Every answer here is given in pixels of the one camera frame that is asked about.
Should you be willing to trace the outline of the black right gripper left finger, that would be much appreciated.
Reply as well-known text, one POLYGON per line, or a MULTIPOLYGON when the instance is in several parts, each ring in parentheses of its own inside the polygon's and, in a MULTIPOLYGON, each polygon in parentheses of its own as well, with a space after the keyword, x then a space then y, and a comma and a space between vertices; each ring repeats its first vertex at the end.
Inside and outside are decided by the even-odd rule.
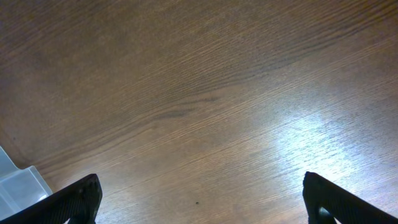
POLYGON ((1 224, 95 224, 102 196, 98 176, 89 174, 1 224))

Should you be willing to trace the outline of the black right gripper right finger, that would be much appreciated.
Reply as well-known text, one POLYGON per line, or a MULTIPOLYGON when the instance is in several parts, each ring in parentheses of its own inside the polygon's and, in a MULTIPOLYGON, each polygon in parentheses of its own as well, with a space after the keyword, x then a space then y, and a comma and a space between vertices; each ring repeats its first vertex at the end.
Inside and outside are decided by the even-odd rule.
POLYGON ((392 223, 397 218, 314 172, 303 179, 303 199, 309 224, 392 223))

